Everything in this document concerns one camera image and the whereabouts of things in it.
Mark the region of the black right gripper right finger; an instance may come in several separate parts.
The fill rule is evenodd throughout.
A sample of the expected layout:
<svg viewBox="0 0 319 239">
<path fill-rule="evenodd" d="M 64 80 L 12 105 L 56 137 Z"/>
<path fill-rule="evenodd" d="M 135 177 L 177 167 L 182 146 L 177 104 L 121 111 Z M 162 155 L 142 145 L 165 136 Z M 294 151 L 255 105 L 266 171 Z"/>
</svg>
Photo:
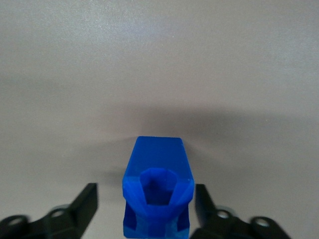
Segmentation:
<svg viewBox="0 0 319 239">
<path fill-rule="evenodd" d="M 290 236 L 274 220 L 256 216 L 244 222 L 227 209 L 214 204 L 206 186 L 196 184 L 195 211 L 199 228 L 194 239 L 289 239 Z"/>
</svg>

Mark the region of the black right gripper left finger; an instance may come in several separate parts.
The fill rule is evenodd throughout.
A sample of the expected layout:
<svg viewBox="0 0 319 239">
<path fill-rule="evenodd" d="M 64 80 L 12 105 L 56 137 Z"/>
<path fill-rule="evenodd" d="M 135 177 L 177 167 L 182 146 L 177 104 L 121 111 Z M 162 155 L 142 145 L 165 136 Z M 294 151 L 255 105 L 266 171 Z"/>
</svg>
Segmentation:
<svg viewBox="0 0 319 239">
<path fill-rule="evenodd" d="M 80 239 L 98 209 L 98 184 L 89 183 L 67 205 L 57 206 L 36 221 L 12 215 L 0 221 L 2 239 Z"/>
</svg>

